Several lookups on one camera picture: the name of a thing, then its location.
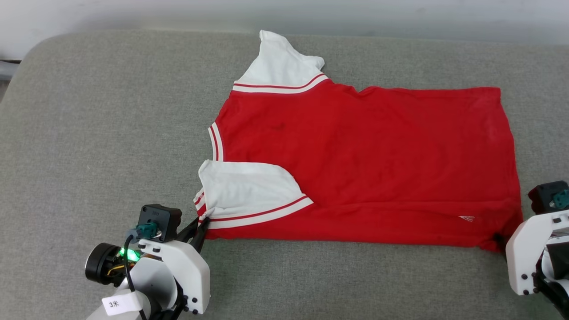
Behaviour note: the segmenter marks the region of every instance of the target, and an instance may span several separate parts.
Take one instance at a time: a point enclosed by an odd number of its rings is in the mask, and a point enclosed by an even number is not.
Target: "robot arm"
[[[201,224],[195,219],[176,233],[181,214],[179,209],[159,204],[143,206],[137,228],[127,233],[135,237],[131,244],[138,243],[138,250],[125,252],[106,243],[95,247],[85,275],[105,285],[113,283],[117,290],[102,299],[88,320],[175,320],[182,311],[205,312],[209,266],[200,252],[209,219]]]
[[[519,295],[543,293],[569,318],[569,187],[563,181],[530,191],[537,215],[506,244],[510,286]]]

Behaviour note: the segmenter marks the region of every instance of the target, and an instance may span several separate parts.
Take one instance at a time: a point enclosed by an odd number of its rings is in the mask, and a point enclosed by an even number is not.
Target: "led light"
[[[125,255],[125,249],[121,248],[121,250],[118,252],[118,254],[121,255],[121,257],[124,256]],[[136,252],[132,249],[129,249],[129,252],[126,255],[126,258],[129,259],[130,261],[137,262],[138,260],[140,260],[140,255],[138,252]]]

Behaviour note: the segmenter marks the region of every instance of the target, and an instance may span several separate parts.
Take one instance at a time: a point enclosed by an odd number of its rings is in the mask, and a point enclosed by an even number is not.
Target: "gray cushion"
[[[569,179],[569,48],[289,39],[357,89],[500,87],[522,191]],[[121,244],[143,204],[178,207],[184,224],[195,216],[206,128],[258,45],[257,35],[105,31],[28,54],[0,104],[2,318],[86,318],[113,292],[84,277],[96,244]],[[203,256],[204,319],[560,318],[542,295],[514,294],[504,258],[478,248],[215,240]]]

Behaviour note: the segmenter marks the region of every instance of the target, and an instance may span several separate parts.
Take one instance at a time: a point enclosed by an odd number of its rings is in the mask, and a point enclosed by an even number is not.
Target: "black cable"
[[[126,274],[126,281],[129,283],[130,292],[134,292],[134,285],[133,279],[130,277],[130,268],[129,268],[129,244],[134,238],[133,235],[130,235],[126,238],[125,242],[125,253],[122,255],[122,259],[125,263],[125,274]],[[138,313],[141,315],[142,320],[147,320],[144,311],[139,310]]]

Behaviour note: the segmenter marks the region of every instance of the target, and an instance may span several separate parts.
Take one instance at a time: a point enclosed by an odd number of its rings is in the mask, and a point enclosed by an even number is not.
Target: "label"
[[[118,294],[101,300],[103,301],[107,315],[116,315],[142,309],[136,292]]]

